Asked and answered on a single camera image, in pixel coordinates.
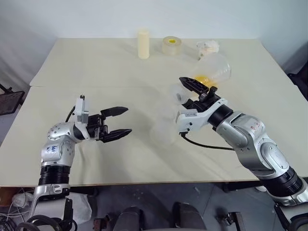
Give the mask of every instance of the transparent plastic cup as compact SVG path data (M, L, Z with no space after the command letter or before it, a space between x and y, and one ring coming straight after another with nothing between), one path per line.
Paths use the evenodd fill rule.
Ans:
M218 86L218 83L229 79L231 68L227 59L218 53L205 55L190 72L189 77L194 78L208 88Z

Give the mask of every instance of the gray floor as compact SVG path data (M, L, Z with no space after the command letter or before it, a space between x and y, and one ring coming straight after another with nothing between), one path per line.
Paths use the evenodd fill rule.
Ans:
M179 201L195 206L209 231L236 231L235 225L219 225L215 219L218 209L241 212L247 231L283 231L271 198L255 189L225 193L211 183L116 185L99 187L96 199L97 218L136 205L145 213L147 229L168 228L172 205ZM78 230L92 230L92 224L93 220L80 224Z

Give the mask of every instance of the white table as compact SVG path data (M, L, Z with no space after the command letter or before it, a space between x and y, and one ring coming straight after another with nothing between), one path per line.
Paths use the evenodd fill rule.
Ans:
M255 180L235 152L197 147L176 133L176 141L169 146L158 146L151 139L149 131L169 85L196 62L193 47L198 40L185 39L185 53L169 57L159 53L160 40L155 39L151 44L157 50L145 61L135 57L134 49L117 49L122 43L133 44L132 39L58 40L31 82L36 87L31 88L0 148L0 185L37 185L46 133L65 120L80 94L89 100L90 114L118 105L128 107L123 115L108 118L107 124L110 130L132 128L133 132L111 143L78 144L72 185ZM219 85L217 94L228 99L232 109L260 118L292 167L300 176L308 176L304 97L258 41L225 39L220 43L232 76ZM104 48L108 58L100 52ZM82 68L73 71L82 60ZM200 143L228 146L210 126L189 135Z

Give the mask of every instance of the white wall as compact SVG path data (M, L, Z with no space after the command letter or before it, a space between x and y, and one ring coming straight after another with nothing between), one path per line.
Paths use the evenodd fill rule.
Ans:
M0 0L0 81L28 89L57 37L143 26L153 37L259 38L286 72L307 60L307 0Z

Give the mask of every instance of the robotic arm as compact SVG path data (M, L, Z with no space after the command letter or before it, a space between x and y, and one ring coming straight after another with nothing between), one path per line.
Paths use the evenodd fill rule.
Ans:
M227 101L197 80L181 77L182 85L199 95L199 100L189 99L178 113L176 122L180 134L199 130L210 124L236 152L241 164L250 170L267 188L276 202L275 210L285 229L295 220L306 219L308 223L308 186L289 166L256 117L234 112L226 106Z
M110 142L127 136L131 129L118 129L108 133L104 123L109 116L117 116L128 109L113 107L101 111L101 114L89 116L83 95L77 99L76 121L54 125L47 134L47 142L42 148L41 171L38 186L34 191L30 218L21 223L16 230L26 228L39 230L38 226L49 225L57 231L69 231L73 226L72 200L69 195L69 173L75 155L75 144L83 140L95 139Z

